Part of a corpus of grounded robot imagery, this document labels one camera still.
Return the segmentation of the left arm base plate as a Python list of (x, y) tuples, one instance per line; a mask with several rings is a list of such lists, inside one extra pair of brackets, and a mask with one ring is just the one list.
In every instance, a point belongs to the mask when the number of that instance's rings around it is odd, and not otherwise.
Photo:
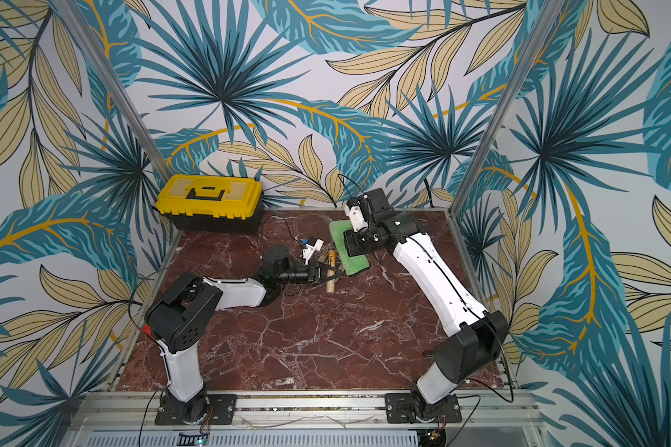
[(181, 402), (171, 392), (160, 398), (155, 419), (157, 426), (214, 425), (228, 426), (236, 410), (237, 396), (202, 391), (188, 402)]

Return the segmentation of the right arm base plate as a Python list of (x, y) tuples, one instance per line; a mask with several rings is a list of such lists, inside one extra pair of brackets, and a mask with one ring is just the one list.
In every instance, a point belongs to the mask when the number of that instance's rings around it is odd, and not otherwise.
[(449, 395), (435, 404), (426, 402), (418, 393), (387, 393), (385, 410), (390, 424), (457, 424), (462, 421), (460, 403), (456, 396)]

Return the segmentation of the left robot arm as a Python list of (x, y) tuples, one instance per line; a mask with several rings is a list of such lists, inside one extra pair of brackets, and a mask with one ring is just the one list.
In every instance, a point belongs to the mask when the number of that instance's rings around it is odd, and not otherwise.
[(341, 276), (338, 268), (317, 260), (294, 262), (281, 245), (262, 256), (261, 268), (250, 278), (210, 279), (193, 271), (184, 273), (145, 313), (144, 331), (157, 342), (164, 359), (168, 396), (184, 404), (205, 401), (198, 342), (216, 312), (266, 307), (286, 285), (320, 286)]

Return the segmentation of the sickle wooden handle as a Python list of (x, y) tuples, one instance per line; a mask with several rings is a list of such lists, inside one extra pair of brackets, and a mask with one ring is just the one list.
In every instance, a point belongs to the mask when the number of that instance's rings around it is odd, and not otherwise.
[[(331, 261), (332, 263), (337, 262), (337, 254), (336, 254), (336, 252), (335, 252), (333, 249), (331, 249), (330, 251), (328, 251), (327, 260), (328, 260), (328, 261)], [(337, 271), (328, 269), (328, 274), (329, 274), (330, 272), (337, 272)], [(326, 292), (327, 292), (328, 294), (333, 294), (333, 293), (335, 292), (335, 288), (336, 288), (336, 283), (329, 283), (329, 284), (326, 284)]]

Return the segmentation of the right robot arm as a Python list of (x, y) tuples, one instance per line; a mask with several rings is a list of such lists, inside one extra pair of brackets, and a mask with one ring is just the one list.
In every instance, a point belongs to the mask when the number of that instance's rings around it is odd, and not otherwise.
[(434, 348), (434, 365), (415, 385), (421, 402), (437, 404), (501, 355), (507, 318), (487, 310), (468, 292), (419, 219), (397, 212), (382, 189), (348, 199), (344, 210), (350, 228), (343, 232), (341, 253), (355, 257), (387, 251), (415, 279), (443, 326), (447, 340)]

